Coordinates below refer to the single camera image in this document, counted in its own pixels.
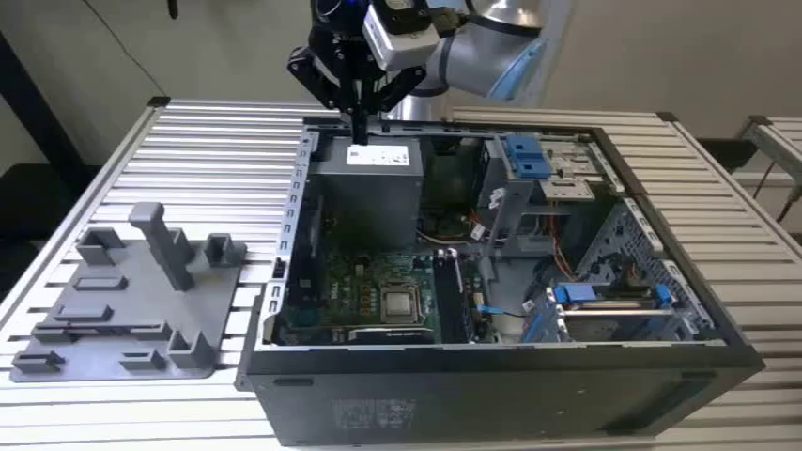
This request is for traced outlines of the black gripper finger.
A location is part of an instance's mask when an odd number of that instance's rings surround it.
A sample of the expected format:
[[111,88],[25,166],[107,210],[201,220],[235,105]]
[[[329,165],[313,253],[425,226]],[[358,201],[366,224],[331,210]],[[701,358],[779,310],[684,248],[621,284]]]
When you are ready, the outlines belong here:
[[287,70],[295,76],[307,91],[313,94],[323,107],[338,109],[350,116],[351,137],[354,142],[361,140],[361,103],[357,92],[357,79],[349,68],[346,53],[335,47],[334,59],[327,66],[337,78],[334,82],[319,68],[321,60],[314,49],[309,46],[298,47],[290,55]]
[[368,143],[369,118],[380,112],[390,112],[412,93],[426,76],[424,67],[401,70],[396,77],[381,86],[388,73],[380,67],[370,67],[361,76],[361,96],[358,106],[358,143]]

